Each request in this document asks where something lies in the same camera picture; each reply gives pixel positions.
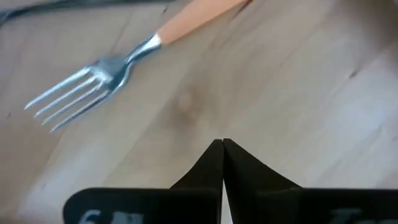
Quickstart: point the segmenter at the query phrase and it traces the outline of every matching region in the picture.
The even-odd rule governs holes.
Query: fork head
[[[69,111],[75,105],[87,100],[88,98],[94,97],[94,99],[87,103],[85,106],[81,107],[70,116],[67,116],[63,121],[59,122],[51,129],[51,132],[56,131],[70,121],[82,115],[84,112],[99,105],[105,99],[109,98],[109,96],[119,91],[121,87],[126,84],[134,63],[135,61],[128,62],[124,57],[112,56],[102,58],[92,63],[91,65],[82,68],[81,70],[64,79],[49,90],[45,91],[40,96],[33,99],[25,106],[25,110],[43,101],[44,99],[48,98],[50,95],[53,95],[59,90],[67,87],[70,88],[71,86],[73,86],[74,83],[79,82],[78,85],[74,85],[71,90],[67,91],[62,96],[53,100],[51,103],[47,104],[43,108],[39,109],[35,114],[36,117],[53,108],[54,106],[63,103],[63,107],[61,107],[59,110],[52,113],[50,116],[43,120],[42,125],[44,125],[54,118],[60,116],[61,114]],[[82,95],[77,95],[79,91],[82,91],[86,88],[88,88],[86,92],[84,92]]]

